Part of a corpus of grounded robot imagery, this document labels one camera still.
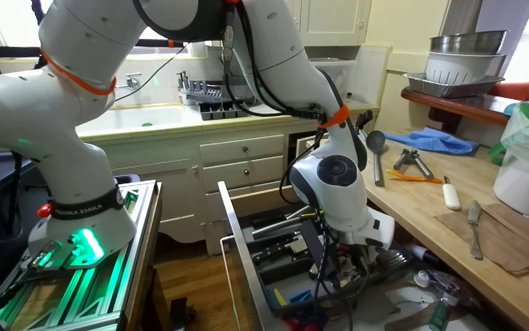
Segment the drawer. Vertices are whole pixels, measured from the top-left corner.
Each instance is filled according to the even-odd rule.
[[[262,190],[271,190],[271,188],[278,188],[278,180],[275,182],[264,182],[264,184],[256,184],[256,186],[247,186],[247,188],[238,188],[238,190],[227,190],[229,197],[234,195],[245,195],[245,193],[253,193],[253,191],[262,191]],[[220,193],[205,193],[205,204],[203,204],[203,221],[220,221],[220,213],[221,213],[221,199]]]
[[[210,166],[203,168],[203,186],[205,191],[216,191],[218,180],[223,180],[229,190],[253,186],[278,180],[282,171],[282,156]]]
[[[282,155],[284,134],[199,144],[203,166]]]

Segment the white cabinet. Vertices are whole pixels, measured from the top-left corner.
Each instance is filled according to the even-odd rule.
[[[216,182],[223,180],[231,195],[278,186],[284,171],[284,134],[249,134],[199,144],[207,252],[216,252],[223,236]]]
[[[359,46],[370,0],[286,0],[304,46]]]
[[[198,213],[201,197],[199,164],[192,140],[146,140],[100,145],[115,175],[135,173],[163,184],[159,232],[179,243],[205,239]]]

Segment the metal rack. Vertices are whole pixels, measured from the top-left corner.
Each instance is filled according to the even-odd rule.
[[[469,85],[444,85],[427,81],[423,74],[403,74],[409,79],[409,88],[434,98],[468,98],[486,94],[501,77],[486,76]]]
[[[135,223],[135,236],[128,247],[115,252],[100,265],[93,269],[74,271],[65,278],[52,282],[38,282],[25,285],[1,311],[0,311],[0,329],[14,329],[27,324],[21,329],[119,329],[124,324],[124,309],[128,307],[131,276],[137,259],[137,252],[142,248],[142,234],[146,226],[146,215],[150,212],[153,182],[131,182],[119,186],[122,195],[135,190],[137,202],[130,210],[130,217]],[[8,282],[19,272],[16,265],[14,271],[1,283],[0,293],[6,289]],[[51,294],[43,300],[45,307],[40,309],[36,318],[25,322],[27,305],[34,304],[45,287],[54,287]]]

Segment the wooden cutting board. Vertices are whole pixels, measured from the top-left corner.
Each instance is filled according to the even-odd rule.
[[[471,243],[468,213],[442,213],[434,217],[445,228],[466,241],[466,252]],[[504,204],[482,206],[477,225],[482,256],[497,263],[512,276],[529,274],[529,219],[506,208]]]

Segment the bottle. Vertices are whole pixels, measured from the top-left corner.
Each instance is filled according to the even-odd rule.
[[[447,293],[444,293],[434,309],[433,315],[429,316],[427,328],[431,331],[444,331],[447,328],[447,320],[449,320],[449,309],[457,304],[458,300]]]
[[[433,252],[429,252],[425,247],[409,245],[409,247],[403,247],[403,250],[407,250],[418,261],[423,261],[429,265],[440,265],[440,259]]]

